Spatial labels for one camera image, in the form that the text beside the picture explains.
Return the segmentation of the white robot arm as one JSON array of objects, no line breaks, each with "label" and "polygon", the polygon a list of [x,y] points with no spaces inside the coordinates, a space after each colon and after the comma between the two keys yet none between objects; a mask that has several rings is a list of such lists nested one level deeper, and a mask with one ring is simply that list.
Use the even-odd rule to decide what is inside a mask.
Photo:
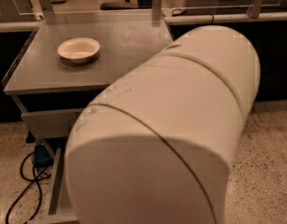
[{"label": "white robot arm", "polygon": [[105,89],[65,150],[79,224],[224,224],[227,179],[259,83],[252,43],[210,25]]}]

